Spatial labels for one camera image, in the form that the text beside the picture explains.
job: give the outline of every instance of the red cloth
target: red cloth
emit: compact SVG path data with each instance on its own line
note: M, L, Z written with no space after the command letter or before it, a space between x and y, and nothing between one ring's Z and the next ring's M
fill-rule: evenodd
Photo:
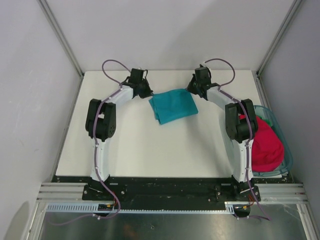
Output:
M251 165L254 172L272 172L285 158L285 148L272 128L258 116L258 131L252 145Z

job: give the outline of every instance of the transparent plastic bin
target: transparent plastic bin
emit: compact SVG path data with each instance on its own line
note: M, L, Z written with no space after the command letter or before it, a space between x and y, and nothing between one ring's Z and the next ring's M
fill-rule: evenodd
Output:
M292 165L293 165L293 157L290 152L289 146L287 144L287 141L285 139L284 134L281 131L281 128L276 120L275 115L273 112L264 106L255 105L254 106L255 114L266 121L268 125L272 128L272 130L275 132L277 137L280 139L280 141L283 144L284 147L284 160L282 163L274 170L274 171L267 171L267 172L253 172L253 175L255 177L273 177L279 174L284 174L290 171Z

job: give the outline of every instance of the gray wall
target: gray wall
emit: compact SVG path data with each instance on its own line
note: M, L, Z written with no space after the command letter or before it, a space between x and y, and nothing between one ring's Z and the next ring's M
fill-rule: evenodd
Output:
M293 0L48 0L77 61L190 70L219 57L257 70ZM217 69L228 68L212 63ZM118 64L107 69L122 70Z
M320 225L320 1L303 4L262 75Z
M35 0L1 1L0 55L0 239L18 240L80 80Z

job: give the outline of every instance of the teal cloth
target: teal cloth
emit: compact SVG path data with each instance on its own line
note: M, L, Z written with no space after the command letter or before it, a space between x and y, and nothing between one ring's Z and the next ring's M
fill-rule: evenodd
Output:
M155 119L161 125L198 113L197 106L186 89L154 94L149 103L154 111Z

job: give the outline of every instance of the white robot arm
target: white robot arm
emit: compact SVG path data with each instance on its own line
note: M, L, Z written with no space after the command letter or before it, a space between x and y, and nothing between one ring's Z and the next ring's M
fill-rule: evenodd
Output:
M100 115L104 114L104 117L103 119L98 119L95 130L98 146L96 146L95 140L92 139L93 147L97 147L97 161L91 172L91 178L95 181L99 180L96 174L96 168L98 169L98 173L102 181L105 181L110 175L108 166L109 146L111 137L116 130L116 107L121 107L137 95L141 98L152 95L152 90L149 87L148 81L143 78L143 70L132 69L131 76L128 80L128 82L124 82L123 86L121 86L121 91L117 91L117 94L105 101L101 108L102 112L99 113ZM234 103L232 99L220 92L218 84L211 83L211 74L207 67L202 66L195 70L195 74L193 75L187 90L225 110L225 126L221 126L221 128L225 129L225 132L227 133L225 134L224 132L222 134L225 138L224 142L229 142L232 149L231 154L229 154L229 156L233 158L230 159L234 167L232 176L235 181L240 184L247 182L247 180L251 180L253 177L251 168L251 150L253 140L249 142L247 141L247 139L249 139L249 126L245 122L245 119L239 119L241 108L237 103ZM254 134L258 129L258 125L252 101L246 99L241 102L248 112L252 132ZM85 128L89 132L89 136L91 138L93 138L93 125L100 103L100 100L92 99L89 105ZM247 158L247 142L249 145L249 158ZM247 159L249 159L248 179L246 176Z
M234 102L227 96L223 95L219 91L218 86L214 86L206 91L207 95L207 100L209 102L212 102L216 104L218 107L220 107L222 110L225 110L226 105L228 104L234 104ZM221 126L222 131L226 131L226 126ZM232 162L233 165L233 177L235 180L239 183L241 182L246 182L247 177L246 177L246 167L247 167L247 151L246 151L246 142L247 141L242 141L241 143L237 142L235 139L230 139L228 135L223 132L222 136L225 138L224 142L231 145L225 146L226 150L232 149L233 152L231 154L228 154L230 158L230 161ZM252 173L252 167L251 167L251 149L252 149L252 144L254 140L252 139L249 142L249 169L248 169L248 177L249 180L253 177Z

